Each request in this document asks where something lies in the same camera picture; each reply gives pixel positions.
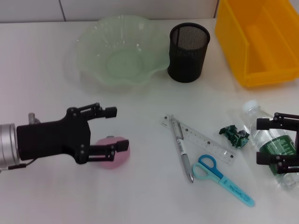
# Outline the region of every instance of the pen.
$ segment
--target pen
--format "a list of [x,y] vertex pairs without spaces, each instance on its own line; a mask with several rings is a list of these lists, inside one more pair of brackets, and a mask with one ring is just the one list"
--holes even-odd
[[188,180],[191,183],[193,183],[193,173],[192,173],[192,169],[191,169],[191,165],[190,165],[190,162],[189,162],[188,155],[187,155],[186,150],[185,150],[185,145],[184,145],[184,142],[183,142],[184,137],[183,137],[181,125],[177,121],[175,121],[174,119],[170,119],[170,121],[171,121],[171,127],[172,127],[173,132],[176,136],[178,149],[179,149],[179,152],[181,153],[181,159],[182,159],[182,163],[183,163],[186,175],[188,177]]

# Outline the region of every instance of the ruler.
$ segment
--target ruler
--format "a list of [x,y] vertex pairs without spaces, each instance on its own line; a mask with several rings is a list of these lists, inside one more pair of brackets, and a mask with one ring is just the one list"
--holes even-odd
[[229,151],[217,142],[209,139],[203,134],[183,124],[179,120],[175,119],[172,115],[164,116],[161,119],[160,124],[164,127],[167,127],[168,129],[171,129],[170,119],[173,119],[180,124],[184,139],[189,140],[199,148],[206,150],[209,154],[212,154],[213,156],[217,157],[218,159],[224,161],[227,164],[231,164],[234,161],[235,154],[233,152]]

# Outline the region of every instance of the yellow storage bin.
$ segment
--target yellow storage bin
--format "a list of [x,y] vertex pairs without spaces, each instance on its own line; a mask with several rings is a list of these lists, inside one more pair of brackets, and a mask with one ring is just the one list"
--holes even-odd
[[242,86],[299,77],[299,16],[288,0],[221,0],[215,33]]

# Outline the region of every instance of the blue scissors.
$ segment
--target blue scissors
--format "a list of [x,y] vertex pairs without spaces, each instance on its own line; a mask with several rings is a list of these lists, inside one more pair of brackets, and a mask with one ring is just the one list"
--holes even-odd
[[[207,164],[205,164],[202,159],[209,158],[213,161],[214,166],[211,168]],[[194,176],[197,179],[205,180],[205,179],[211,179],[215,181],[216,183],[220,184],[223,188],[225,188],[227,191],[229,191],[231,194],[236,196],[240,201],[242,201],[244,204],[246,204],[249,207],[254,206],[254,201],[251,197],[249,197],[243,190],[241,190],[237,185],[235,185],[231,180],[229,180],[226,176],[224,176],[216,167],[216,160],[214,157],[210,155],[202,155],[198,162],[195,163],[192,167],[192,172]],[[196,167],[200,167],[204,171],[206,171],[206,176],[198,175],[195,171]]]

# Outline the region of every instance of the pink ball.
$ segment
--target pink ball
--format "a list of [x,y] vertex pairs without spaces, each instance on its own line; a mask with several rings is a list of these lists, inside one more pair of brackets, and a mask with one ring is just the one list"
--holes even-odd
[[[112,143],[116,143],[117,141],[121,141],[121,140],[126,140],[123,137],[107,137],[104,139],[100,139],[97,141],[96,145],[108,145],[108,144],[112,144]],[[114,169],[119,167],[121,164],[123,164],[130,156],[130,145],[128,147],[127,151],[124,152],[116,152],[115,156],[114,156],[114,161],[113,162],[100,162],[100,166],[106,169]]]

